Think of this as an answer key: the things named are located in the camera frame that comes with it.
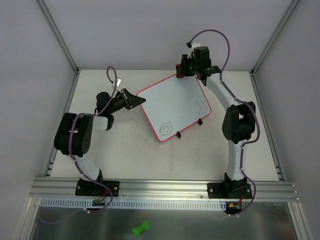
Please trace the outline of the red whiteboard eraser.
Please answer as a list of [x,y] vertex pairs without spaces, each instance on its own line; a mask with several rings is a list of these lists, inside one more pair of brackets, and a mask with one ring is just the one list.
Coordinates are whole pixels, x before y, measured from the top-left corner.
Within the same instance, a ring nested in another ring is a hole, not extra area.
[[176,66],[175,66],[175,70],[176,70],[176,77],[178,78],[178,79],[182,79],[182,78],[184,78],[185,76],[184,76],[184,74],[183,74],[183,71],[182,71],[182,69],[181,69],[181,65],[180,64],[177,64]]

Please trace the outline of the pink framed whiteboard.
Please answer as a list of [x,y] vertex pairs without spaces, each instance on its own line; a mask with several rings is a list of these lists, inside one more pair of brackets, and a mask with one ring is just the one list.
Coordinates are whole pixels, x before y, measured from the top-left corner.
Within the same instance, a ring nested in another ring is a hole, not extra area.
[[160,142],[175,137],[177,132],[197,124],[212,112],[196,76],[177,78],[172,75],[136,95],[146,99],[141,108]]

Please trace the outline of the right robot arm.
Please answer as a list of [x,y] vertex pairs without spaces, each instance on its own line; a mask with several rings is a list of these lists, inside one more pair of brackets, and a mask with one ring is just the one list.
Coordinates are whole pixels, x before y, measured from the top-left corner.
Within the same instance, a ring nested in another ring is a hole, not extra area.
[[222,70],[213,66],[210,50],[193,41],[187,44],[189,52],[182,55],[181,63],[176,66],[178,78],[196,76],[205,87],[211,90],[225,109],[222,123],[223,136],[228,141],[228,166],[224,180],[213,193],[226,194],[235,198],[246,191],[248,177],[244,173],[247,141],[255,132],[255,104],[240,100],[223,80]]

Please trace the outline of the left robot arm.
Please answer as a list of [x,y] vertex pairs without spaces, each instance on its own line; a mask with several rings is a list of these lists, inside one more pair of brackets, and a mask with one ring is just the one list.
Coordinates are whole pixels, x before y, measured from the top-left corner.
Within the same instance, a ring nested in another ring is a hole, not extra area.
[[115,91],[109,95],[103,91],[96,96],[96,108],[91,113],[64,113],[54,138],[54,148],[68,156],[80,173],[80,178],[87,183],[87,189],[93,195],[104,191],[101,170],[89,157],[94,131],[109,131],[114,124],[113,114],[122,109],[131,110],[146,99],[131,94],[127,89]]

